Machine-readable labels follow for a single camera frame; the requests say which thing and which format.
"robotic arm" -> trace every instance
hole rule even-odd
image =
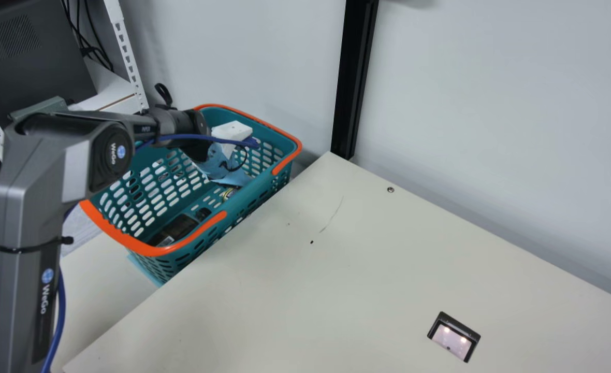
[[[210,135],[194,110],[34,114],[9,126],[0,170],[0,373],[41,371],[52,340],[62,223],[78,201],[122,177],[136,141]],[[170,140],[205,161],[210,141]]]

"basket handle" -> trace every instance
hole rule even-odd
[[[292,162],[294,160],[294,158],[296,158],[297,155],[299,155],[299,153],[301,153],[301,149],[303,148],[303,144],[301,144],[301,141],[299,141],[299,139],[297,139],[296,137],[292,136],[291,134],[288,134],[287,132],[284,132],[283,130],[281,130],[278,127],[275,127],[274,125],[271,125],[269,123],[266,123],[265,121],[256,118],[248,113],[244,113],[241,110],[237,110],[235,108],[230,108],[229,106],[225,106],[225,105],[220,105],[220,104],[203,104],[200,106],[197,106],[196,108],[193,108],[193,110],[200,110],[200,109],[204,109],[204,108],[223,108],[223,109],[227,109],[229,111],[234,111],[234,113],[237,113],[239,115],[245,116],[246,118],[249,118],[251,120],[256,121],[257,123],[260,123],[262,125],[265,125],[266,127],[269,127],[271,130],[274,130],[275,132],[278,132],[279,134],[283,135],[284,137],[289,138],[290,140],[292,140],[293,142],[295,142],[296,144],[296,150],[291,152],[291,154],[289,154],[287,157],[285,157],[285,159],[283,159],[282,161],[280,161],[280,163],[278,163],[273,170],[271,170],[271,175],[276,176],[277,174],[279,174],[282,171],[282,168],[284,168],[286,165],[289,165],[290,162]]]
[[[183,246],[186,246],[188,243],[194,241],[197,237],[199,237],[200,234],[203,234],[207,231],[207,229],[215,226],[221,220],[227,217],[226,211],[223,210],[221,212],[218,212],[216,215],[206,220],[204,224],[200,225],[189,236],[180,239],[180,241],[177,241],[173,245],[157,248],[151,245],[147,245],[146,243],[140,241],[137,238],[133,238],[132,236],[122,232],[121,229],[118,229],[117,227],[110,224],[107,220],[105,220],[103,215],[100,214],[99,210],[89,200],[81,201],[80,207],[85,212],[85,214],[87,214],[87,216],[92,219],[94,224],[96,224],[100,228],[101,231],[104,231],[105,234],[113,238],[118,243],[121,243],[129,250],[132,250],[133,252],[144,256],[163,256],[171,252],[175,252],[180,248],[183,248]]]

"computer tower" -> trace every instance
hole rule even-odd
[[[96,94],[60,0],[0,0],[0,125],[56,95]]]

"white table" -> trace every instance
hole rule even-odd
[[[66,324],[52,364],[64,364],[156,291],[128,260],[128,252],[104,234],[62,259],[66,285]]]
[[[611,371],[610,294],[390,186],[323,156],[66,373]],[[481,334],[468,364],[440,311]]]

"white shelf rack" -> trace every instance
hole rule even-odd
[[[100,110],[118,113],[135,113],[148,109],[147,95],[140,79],[135,55],[130,45],[124,15],[119,0],[104,0],[117,45],[123,57],[128,80],[110,73],[96,62],[85,59],[98,94],[90,99],[69,106],[71,110]],[[0,127],[0,160],[3,156],[4,132]]]

